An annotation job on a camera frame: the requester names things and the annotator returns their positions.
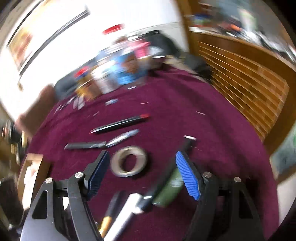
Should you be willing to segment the black electrical tape roll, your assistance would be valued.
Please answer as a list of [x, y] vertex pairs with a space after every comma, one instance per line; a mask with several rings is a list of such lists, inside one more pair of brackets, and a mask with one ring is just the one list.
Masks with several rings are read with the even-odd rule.
[[145, 169], [146, 151], [138, 146], [128, 146], [118, 150], [111, 158], [110, 169], [120, 178], [133, 177]]

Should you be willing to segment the black marker with red ends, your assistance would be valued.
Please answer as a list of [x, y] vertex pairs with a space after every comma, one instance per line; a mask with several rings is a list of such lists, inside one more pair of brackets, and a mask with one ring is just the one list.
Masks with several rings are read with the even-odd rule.
[[104, 126], [99, 126], [97, 128], [94, 128], [93, 130], [91, 130], [89, 133], [93, 134], [93, 133], [106, 133], [106, 132], [110, 132], [110, 131], [114, 131], [120, 128], [124, 128], [127, 126], [132, 126], [135, 125], [137, 123], [141, 123], [143, 121], [148, 120], [150, 117], [149, 114], [141, 114], [138, 116], [133, 116], [131, 118], [126, 118], [124, 120], [119, 120], [116, 121], [114, 123], [109, 123], [107, 125]]

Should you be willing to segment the green lighter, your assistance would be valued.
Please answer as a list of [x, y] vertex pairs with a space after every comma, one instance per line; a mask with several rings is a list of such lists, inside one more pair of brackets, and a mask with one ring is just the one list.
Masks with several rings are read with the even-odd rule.
[[183, 178], [178, 168], [175, 168], [163, 189], [152, 201], [152, 204], [157, 207], [167, 207], [170, 203], [172, 203], [175, 200], [175, 198], [183, 189], [183, 187]]

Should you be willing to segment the black marker pen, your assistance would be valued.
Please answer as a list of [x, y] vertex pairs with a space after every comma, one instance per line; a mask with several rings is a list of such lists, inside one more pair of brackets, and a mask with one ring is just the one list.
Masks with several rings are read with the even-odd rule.
[[81, 149], [101, 149], [106, 146], [106, 141], [103, 142], [82, 142], [82, 143], [68, 143], [65, 150], [81, 150]]

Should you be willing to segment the black pen with white tip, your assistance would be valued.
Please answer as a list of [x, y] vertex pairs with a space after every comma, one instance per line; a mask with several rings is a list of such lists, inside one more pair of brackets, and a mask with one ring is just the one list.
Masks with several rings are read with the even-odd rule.
[[136, 204], [136, 207], [134, 208], [133, 212], [135, 214], [141, 214], [143, 212], [146, 212], [154, 199], [160, 194], [160, 192], [165, 187], [166, 183], [168, 182], [169, 178], [171, 177], [174, 170], [177, 168], [176, 166], [176, 153], [177, 151], [183, 151], [187, 152], [191, 146], [194, 145], [196, 142], [196, 138], [192, 136], [185, 135], [183, 137], [183, 143], [182, 145], [175, 151], [175, 154], [171, 157], [169, 160], [169, 163], [167, 167], [165, 168], [165, 171], [163, 171], [158, 180], [152, 187], [148, 190], [148, 192], [139, 200], [139, 202]]

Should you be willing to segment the blue patterned small pen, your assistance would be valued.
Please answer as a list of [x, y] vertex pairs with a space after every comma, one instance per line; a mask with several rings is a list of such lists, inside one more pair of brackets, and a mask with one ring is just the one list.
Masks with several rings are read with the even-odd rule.
[[119, 143], [123, 142], [124, 140], [127, 140], [128, 138], [135, 136], [136, 134], [138, 134], [138, 132], [139, 132], [139, 129], [134, 129], [134, 130], [122, 133], [122, 134], [118, 135], [117, 137], [113, 138], [112, 140], [110, 140], [109, 142], [107, 142], [105, 147], [110, 148], [115, 145], [118, 145]]

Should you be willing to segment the purple table cloth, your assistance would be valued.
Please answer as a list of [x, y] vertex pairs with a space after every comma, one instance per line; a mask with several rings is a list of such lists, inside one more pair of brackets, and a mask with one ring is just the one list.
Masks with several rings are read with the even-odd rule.
[[[111, 99], [118, 102], [105, 106]], [[138, 178], [118, 178], [108, 171], [98, 194], [89, 202], [96, 221], [101, 221], [115, 192], [145, 193], [165, 171], [169, 160], [182, 145], [185, 135], [197, 139], [190, 159], [219, 178], [251, 180], [252, 196], [264, 236], [278, 228], [278, 196], [269, 156], [253, 126], [211, 85], [191, 74], [165, 67], [154, 71], [144, 85], [120, 88], [87, 102], [81, 109], [67, 105], [53, 108], [33, 136], [29, 153], [42, 154], [52, 163], [55, 180], [71, 177], [85, 169], [99, 155], [98, 149], [65, 150], [68, 143], [108, 141], [127, 128], [98, 135], [96, 127], [149, 114], [135, 126], [138, 134], [109, 149], [110, 154], [126, 146], [139, 146], [148, 154], [148, 164]]]

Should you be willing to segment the small white tube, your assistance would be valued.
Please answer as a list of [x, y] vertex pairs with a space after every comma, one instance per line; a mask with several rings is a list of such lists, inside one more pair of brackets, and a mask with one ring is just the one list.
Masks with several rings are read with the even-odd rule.
[[77, 109], [81, 109], [85, 105], [84, 96], [78, 98]]
[[73, 101], [73, 109], [75, 109], [75, 108], [78, 106], [78, 100], [79, 100], [78, 97], [76, 97], [76, 98], [74, 99], [74, 101]]

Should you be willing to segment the black pen at far edge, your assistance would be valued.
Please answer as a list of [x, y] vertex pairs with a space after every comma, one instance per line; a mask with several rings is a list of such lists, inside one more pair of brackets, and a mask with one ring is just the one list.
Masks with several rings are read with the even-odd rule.
[[61, 107], [60, 107], [60, 110], [63, 109], [64, 107], [66, 107], [67, 105], [69, 105], [71, 102], [73, 102], [75, 99], [77, 98], [77, 96], [73, 96], [71, 97], [65, 104], [63, 104]]

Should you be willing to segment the orange label jar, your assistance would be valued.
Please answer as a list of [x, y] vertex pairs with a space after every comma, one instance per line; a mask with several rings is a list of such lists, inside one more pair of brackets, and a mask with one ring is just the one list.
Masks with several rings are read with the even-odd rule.
[[75, 92], [79, 97], [83, 97], [85, 101], [92, 101], [102, 95], [99, 86], [93, 78], [80, 84]]

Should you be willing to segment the brown chair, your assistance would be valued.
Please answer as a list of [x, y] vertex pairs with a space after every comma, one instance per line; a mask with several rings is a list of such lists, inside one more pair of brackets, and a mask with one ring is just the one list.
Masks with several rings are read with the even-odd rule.
[[57, 102], [53, 85], [47, 85], [29, 109], [16, 119], [16, 129], [24, 132], [30, 141]]

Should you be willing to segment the red lid gold jar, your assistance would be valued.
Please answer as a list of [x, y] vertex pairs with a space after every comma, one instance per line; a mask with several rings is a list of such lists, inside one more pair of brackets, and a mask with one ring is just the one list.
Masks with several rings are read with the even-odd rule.
[[78, 81], [79, 79], [86, 77], [89, 74], [89, 72], [90, 68], [88, 66], [84, 66], [75, 72], [74, 79]]

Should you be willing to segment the blue snack jar pink lid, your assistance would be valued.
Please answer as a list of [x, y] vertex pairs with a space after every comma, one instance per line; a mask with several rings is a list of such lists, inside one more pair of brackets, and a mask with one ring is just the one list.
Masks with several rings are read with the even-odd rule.
[[132, 88], [145, 84], [151, 66], [152, 57], [149, 54], [150, 42], [140, 42], [131, 45], [125, 41], [112, 46], [111, 70], [120, 85]]

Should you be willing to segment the wooden cabinet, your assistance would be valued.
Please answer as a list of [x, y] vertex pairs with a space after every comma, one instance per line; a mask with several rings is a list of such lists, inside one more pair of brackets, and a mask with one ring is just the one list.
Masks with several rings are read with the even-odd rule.
[[214, 87], [253, 125], [269, 154], [295, 124], [295, 66], [256, 44], [217, 33], [201, 33], [189, 16], [199, 1], [177, 1], [193, 55], [212, 69]]

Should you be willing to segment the framed wall painting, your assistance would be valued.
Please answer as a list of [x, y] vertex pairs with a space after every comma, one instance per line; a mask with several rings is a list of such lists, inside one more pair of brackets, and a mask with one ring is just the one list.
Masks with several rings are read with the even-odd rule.
[[18, 70], [30, 56], [35, 43], [34, 28], [21, 27], [8, 44], [9, 51]]

